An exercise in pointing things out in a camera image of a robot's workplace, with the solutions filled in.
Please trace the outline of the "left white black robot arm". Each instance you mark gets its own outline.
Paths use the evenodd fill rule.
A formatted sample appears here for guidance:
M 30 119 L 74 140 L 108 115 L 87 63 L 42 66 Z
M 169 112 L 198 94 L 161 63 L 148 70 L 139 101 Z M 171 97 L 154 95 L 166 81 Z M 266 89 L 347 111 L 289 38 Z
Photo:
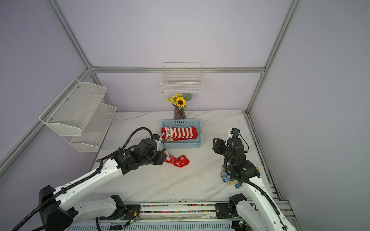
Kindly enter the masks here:
M 18 231 L 35 214 L 39 213 L 42 226 L 38 230 L 63 231 L 71 224 L 90 218 L 107 217 L 121 219 L 126 206 L 118 195 L 106 199 L 83 202 L 83 198 L 104 184 L 145 165 L 162 165 L 165 162 L 161 134 L 150 134 L 138 145 L 123 146 L 115 152 L 98 159 L 99 167 L 65 185 L 41 189 L 39 206 L 22 219 L 14 230 Z

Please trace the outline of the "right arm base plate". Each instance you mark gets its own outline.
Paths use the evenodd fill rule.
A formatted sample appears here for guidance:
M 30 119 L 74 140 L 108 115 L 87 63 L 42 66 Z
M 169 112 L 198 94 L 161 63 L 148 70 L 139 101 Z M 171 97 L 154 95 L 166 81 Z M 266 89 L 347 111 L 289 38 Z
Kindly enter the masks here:
M 217 219 L 227 219 L 232 218 L 229 210 L 228 203 L 216 203 L 215 212 Z

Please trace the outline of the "red bear face sock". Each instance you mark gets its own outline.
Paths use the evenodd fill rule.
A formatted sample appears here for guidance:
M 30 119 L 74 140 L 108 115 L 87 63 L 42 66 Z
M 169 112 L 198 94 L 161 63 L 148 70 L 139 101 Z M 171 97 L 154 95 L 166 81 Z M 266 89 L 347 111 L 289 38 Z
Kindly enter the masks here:
M 181 155 L 179 157 L 174 157 L 173 155 L 169 154 L 168 152 L 164 152 L 166 154 L 165 163 L 169 163 L 175 167 L 182 168 L 190 164 L 189 159 L 185 155 Z

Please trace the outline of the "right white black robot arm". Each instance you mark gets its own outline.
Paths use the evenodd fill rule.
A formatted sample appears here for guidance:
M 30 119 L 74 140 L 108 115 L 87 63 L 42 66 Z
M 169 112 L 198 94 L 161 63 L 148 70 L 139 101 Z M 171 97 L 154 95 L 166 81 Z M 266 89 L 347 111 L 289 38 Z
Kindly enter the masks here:
M 232 217 L 241 218 L 253 231 L 295 231 L 267 191 L 257 167 L 246 159 L 246 151 L 238 135 L 228 139 L 214 138 L 213 151 L 224 157 L 226 174 L 238 181 L 243 193 L 229 197 Z

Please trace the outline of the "light blue plastic basket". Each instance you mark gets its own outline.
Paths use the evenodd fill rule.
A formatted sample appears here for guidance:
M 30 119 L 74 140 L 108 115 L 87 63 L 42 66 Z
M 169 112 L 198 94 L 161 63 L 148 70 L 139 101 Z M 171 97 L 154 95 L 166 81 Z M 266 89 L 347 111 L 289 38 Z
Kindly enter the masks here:
M 186 141 L 175 141 L 175 142 L 165 142 L 167 148 L 200 148 L 203 143 L 203 136 L 201 132 L 202 123 L 198 119 L 179 119 L 179 120 L 163 120 L 161 123 L 161 128 L 163 127 L 173 127 L 173 128 L 187 128 L 195 127 L 198 131 L 198 138 L 195 140 Z

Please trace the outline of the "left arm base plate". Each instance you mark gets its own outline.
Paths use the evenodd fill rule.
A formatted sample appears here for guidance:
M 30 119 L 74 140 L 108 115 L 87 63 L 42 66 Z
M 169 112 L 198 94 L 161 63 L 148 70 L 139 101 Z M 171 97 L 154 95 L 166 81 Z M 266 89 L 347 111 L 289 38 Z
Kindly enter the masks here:
M 118 206 L 112 215 L 99 217 L 99 220 L 132 220 L 135 214 L 140 214 L 141 207 L 141 205 Z

